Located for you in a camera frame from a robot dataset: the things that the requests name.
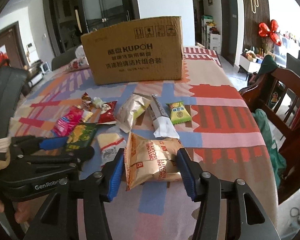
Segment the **floral tissue pack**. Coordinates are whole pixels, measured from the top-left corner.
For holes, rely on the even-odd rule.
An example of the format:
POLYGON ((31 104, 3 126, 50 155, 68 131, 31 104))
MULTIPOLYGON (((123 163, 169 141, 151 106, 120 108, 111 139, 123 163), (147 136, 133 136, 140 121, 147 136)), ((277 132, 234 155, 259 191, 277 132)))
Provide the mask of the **floral tissue pack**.
POLYGON ((74 72, 89 68, 89 63, 82 45, 75 50, 75 58, 68 64, 67 71, 74 72))

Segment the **colourful patterned tablecloth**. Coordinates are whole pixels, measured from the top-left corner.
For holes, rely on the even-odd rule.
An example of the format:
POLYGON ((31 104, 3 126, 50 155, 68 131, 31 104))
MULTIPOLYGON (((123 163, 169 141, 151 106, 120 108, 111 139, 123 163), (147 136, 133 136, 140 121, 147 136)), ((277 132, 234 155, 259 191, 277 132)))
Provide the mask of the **colourful patterned tablecloth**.
POLYGON ((82 96, 116 102, 116 110, 133 94, 156 95, 165 110, 182 102, 191 120, 177 124, 179 139, 154 136, 153 119, 144 112, 129 133, 102 125, 98 134, 118 133, 128 153, 138 157, 134 171, 150 160, 157 173, 144 183, 120 184, 117 196, 105 204, 113 239, 190 239, 199 204, 187 195, 178 175, 168 174, 164 152, 183 146, 203 170, 219 179, 243 179, 273 223, 277 222, 277 190, 270 156, 260 130, 237 89, 227 78, 216 52, 184 48, 183 78, 177 81, 130 82, 98 86, 89 69, 64 68, 48 75, 42 86, 17 109, 11 120, 15 136, 52 136, 56 121, 82 96))

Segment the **green yellow candy packet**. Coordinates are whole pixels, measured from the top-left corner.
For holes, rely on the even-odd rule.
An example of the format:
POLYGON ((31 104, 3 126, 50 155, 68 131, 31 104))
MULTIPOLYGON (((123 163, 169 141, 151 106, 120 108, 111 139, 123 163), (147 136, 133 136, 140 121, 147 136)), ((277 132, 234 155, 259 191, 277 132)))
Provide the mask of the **green yellow candy packet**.
POLYGON ((173 125, 185 123, 191 121, 191 115, 186 110, 185 105, 182 101, 166 103, 170 110, 170 120, 173 125))

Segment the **pink candy packet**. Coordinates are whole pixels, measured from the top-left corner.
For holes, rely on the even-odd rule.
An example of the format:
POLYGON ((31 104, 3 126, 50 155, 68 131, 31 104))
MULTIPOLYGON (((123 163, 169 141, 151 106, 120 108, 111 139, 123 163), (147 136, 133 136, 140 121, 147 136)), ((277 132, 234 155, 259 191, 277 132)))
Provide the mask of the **pink candy packet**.
POLYGON ((66 137, 74 128, 87 122, 93 116, 93 112, 83 109, 81 106, 71 106, 65 116, 59 118, 51 132, 55 137, 66 137))

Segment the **yellow cake clear wrapper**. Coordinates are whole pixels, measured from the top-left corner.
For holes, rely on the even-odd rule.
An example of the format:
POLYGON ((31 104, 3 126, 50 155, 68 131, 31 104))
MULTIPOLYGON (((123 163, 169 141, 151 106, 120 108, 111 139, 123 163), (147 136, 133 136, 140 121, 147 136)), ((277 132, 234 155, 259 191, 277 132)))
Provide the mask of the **yellow cake clear wrapper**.
POLYGON ((124 137, 117 133, 102 133, 97 136, 97 142, 100 147, 101 166, 113 161, 117 152, 126 147, 124 137))

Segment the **white storage shelf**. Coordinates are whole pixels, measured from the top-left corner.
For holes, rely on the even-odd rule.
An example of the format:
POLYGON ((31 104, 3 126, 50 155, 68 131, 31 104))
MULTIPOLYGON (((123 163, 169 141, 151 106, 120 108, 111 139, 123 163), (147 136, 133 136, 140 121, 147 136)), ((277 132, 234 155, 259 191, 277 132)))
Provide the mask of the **white storage shelf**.
POLYGON ((221 53, 221 35, 217 28, 213 17, 210 15, 203 15, 202 23, 202 44, 205 48, 214 50, 218 54, 221 53))

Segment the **dark green snack packet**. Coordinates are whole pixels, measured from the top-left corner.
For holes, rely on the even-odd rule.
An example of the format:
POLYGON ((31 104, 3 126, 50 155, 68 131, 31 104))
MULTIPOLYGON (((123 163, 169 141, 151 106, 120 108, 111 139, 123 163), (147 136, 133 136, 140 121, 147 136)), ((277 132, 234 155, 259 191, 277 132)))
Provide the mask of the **dark green snack packet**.
POLYGON ((96 123, 78 124, 68 136, 66 145, 63 148, 64 152, 72 152, 90 146, 97 129, 98 125, 96 123))

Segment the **pale green wrapped candy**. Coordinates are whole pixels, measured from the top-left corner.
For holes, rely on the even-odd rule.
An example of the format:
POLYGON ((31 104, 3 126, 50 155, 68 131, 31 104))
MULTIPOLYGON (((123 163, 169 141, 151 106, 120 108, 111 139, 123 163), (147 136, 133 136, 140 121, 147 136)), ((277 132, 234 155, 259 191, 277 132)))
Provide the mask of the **pale green wrapped candy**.
POLYGON ((105 104, 105 102, 98 97, 94 97, 93 99, 93 106, 96 108, 102 108, 102 106, 105 104))

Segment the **Fortune Biscuits tan bag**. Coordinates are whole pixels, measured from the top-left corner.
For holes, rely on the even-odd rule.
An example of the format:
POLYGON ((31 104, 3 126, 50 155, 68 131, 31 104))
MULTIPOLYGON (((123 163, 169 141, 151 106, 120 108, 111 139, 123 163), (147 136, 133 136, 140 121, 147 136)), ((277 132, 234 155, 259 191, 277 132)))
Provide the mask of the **Fortune Biscuits tan bag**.
POLYGON ((176 157, 182 147, 178 139, 146 139, 131 132, 124 150, 126 190, 146 181, 181 180, 176 157))

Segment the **beige silver snack pouch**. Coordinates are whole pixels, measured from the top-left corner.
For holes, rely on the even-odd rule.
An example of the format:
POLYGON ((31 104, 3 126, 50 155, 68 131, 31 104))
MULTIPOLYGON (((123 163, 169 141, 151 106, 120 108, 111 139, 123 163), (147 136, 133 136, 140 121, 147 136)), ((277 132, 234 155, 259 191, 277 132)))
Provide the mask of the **beige silver snack pouch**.
POLYGON ((129 133, 137 118, 145 112, 151 102, 152 97, 150 95, 133 93, 119 108, 116 116, 119 128, 123 132, 129 133))

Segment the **red white snack packet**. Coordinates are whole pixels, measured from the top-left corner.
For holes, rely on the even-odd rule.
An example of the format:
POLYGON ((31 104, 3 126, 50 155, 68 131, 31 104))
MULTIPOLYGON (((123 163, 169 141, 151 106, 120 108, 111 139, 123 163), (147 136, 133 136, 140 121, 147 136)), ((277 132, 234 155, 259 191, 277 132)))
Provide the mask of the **red white snack packet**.
POLYGON ((112 125, 116 124, 114 110, 117 101, 105 102, 101 107, 101 112, 98 119, 98 124, 112 125))

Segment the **red balloon decoration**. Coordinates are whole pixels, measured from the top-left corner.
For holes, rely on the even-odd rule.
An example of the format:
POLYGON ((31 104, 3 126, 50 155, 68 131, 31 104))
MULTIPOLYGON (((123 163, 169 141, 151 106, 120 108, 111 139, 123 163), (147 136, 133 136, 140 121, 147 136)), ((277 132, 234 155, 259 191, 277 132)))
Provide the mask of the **red balloon decoration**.
POLYGON ((270 26, 268 26, 266 23, 261 22, 258 25, 258 34, 260 37, 269 37, 272 42, 277 46, 282 46, 282 41, 277 34, 277 30, 279 28, 279 25, 276 20, 270 21, 270 26))

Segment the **white tv cabinet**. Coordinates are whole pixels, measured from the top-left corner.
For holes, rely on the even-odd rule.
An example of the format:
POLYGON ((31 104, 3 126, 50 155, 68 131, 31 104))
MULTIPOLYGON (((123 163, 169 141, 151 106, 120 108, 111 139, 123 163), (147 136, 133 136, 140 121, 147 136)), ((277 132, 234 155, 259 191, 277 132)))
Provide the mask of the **white tv cabinet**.
POLYGON ((241 55, 239 59, 239 70, 243 73, 258 72, 261 68, 261 64, 253 61, 249 61, 245 56, 241 55))

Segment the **electric cooking pot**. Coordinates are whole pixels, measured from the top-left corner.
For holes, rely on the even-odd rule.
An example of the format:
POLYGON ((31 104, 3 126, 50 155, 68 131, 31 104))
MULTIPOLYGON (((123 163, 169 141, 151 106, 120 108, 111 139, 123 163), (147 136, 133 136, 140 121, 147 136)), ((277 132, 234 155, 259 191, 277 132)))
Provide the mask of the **electric cooking pot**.
POLYGON ((43 72, 41 69, 42 64, 42 60, 37 60, 29 66, 27 70, 26 83, 30 88, 35 86, 43 78, 43 72))

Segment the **brown cardboard box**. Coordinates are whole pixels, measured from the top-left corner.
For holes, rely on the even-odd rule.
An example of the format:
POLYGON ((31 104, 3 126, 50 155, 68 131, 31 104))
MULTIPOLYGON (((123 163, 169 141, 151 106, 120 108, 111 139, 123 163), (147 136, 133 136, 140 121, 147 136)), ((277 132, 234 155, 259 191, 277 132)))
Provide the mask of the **brown cardboard box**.
POLYGON ((97 85, 182 78, 179 16, 122 22, 84 34, 81 41, 97 85))

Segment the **green cloth on chair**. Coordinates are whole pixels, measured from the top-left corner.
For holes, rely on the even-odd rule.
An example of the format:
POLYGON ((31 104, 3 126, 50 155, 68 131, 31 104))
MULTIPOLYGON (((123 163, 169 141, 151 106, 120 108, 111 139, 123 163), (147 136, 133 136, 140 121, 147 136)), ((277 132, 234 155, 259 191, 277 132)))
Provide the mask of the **green cloth on chair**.
POLYGON ((276 187, 279 188, 282 174, 287 168, 286 160, 279 153, 279 149, 277 147, 277 143, 275 139, 272 136, 269 122, 268 122, 268 117, 265 111, 258 108, 256 111, 254 111, 254 113, 252 113, 252 115, 264 139, 267 151, 270 156, 270 161, 273 167, 276 187))

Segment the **red wooden chair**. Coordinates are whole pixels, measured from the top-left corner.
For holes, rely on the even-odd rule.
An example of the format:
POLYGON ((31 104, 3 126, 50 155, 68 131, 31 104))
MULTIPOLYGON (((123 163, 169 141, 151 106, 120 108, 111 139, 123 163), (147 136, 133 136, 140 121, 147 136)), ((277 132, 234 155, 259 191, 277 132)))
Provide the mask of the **red wooden chair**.
POLYGON ((287 167, 281 175, 279 203, 300 189, 300 76, 278 67, 239 91, 251 112, 263 110, 284 142, 279 153, 287 167))

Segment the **long grey white snack bar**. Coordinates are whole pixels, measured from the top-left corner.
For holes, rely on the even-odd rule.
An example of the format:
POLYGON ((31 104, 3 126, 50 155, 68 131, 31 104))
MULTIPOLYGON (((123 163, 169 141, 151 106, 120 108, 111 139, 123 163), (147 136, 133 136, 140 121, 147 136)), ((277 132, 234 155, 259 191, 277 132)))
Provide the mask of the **long grey white snack bar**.
POLYGON ((148 112, 152 119, 155 138, 173 138, 180 139, 168 114, 159 102, 157 95, 151 95, 152 101, 148 107, 148 112))

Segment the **red gold wrapped candy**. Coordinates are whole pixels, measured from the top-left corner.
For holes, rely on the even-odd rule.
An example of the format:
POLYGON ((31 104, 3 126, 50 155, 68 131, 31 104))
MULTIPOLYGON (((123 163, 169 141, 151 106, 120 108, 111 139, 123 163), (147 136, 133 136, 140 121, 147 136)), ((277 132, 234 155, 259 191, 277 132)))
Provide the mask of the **red gold wrapped candy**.
POLYGON ((92 101, 91 97, 88 95, 88 93, 85 92, 82 95, 81 99, 82 99, 82 103, 85 106, 85 108, 90 111, 93 107, 93 101, 92 101))

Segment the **dark grey dining chair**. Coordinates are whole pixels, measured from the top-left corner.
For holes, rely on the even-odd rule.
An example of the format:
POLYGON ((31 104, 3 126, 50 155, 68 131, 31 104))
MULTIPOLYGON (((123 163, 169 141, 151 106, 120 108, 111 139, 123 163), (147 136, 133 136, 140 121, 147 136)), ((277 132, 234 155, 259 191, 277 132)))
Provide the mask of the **dark grey dining chair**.
POLYGON ((73 59, 76 58, 75 51, 76 47, 73 47, 64 53, 61 53, 59 56, 54 57, 51 61, 51 70, 55 71, 58 68, 69 64, 73 59))

